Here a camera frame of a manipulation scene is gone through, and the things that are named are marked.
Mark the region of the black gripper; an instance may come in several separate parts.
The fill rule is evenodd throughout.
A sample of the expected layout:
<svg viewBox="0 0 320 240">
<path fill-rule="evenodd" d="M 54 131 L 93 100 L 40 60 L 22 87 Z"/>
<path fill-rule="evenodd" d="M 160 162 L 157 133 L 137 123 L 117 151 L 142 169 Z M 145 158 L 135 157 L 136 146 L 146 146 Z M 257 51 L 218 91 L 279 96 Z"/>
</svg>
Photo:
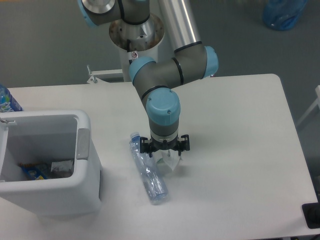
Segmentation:
<svg viewBox="0 0 320 240">
<path fill-rule="evenodd" d="M 179 139 L 178 136 L 172 140 L 157 141 L 153 137 L 140 137 L 139 151 L 141 154 L 148 154 L 151 158 L 153 152 L 158 150 L 174 150 L 178 151 L 178 156 L 182 156 L 182 152 L 190 151 L 190 136 L 188 134 L 182 135 Z"/>
</svg>

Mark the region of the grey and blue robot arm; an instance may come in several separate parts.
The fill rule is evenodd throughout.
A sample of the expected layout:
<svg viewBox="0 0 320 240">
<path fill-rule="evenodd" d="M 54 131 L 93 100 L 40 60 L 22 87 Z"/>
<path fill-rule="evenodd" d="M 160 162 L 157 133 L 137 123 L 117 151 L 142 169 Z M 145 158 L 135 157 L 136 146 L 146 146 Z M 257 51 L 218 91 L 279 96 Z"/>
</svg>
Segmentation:
<svg viewBox="0 0 320 240">
<path fill-rule="evenodd" d="M 140 152 L 190 150 L 179 135 L 181 105 L 174 88 L 214 75 L 215 50 L 203 45 L 187 0 L 161 0 L 163 18 L 151 13 L 148 0 L 80 0 L 89 26 L 109 24 L 109 36 L 125 50 L 122 68 L 146 111 L 150 137 L 140 138 Z"/>
</svg>

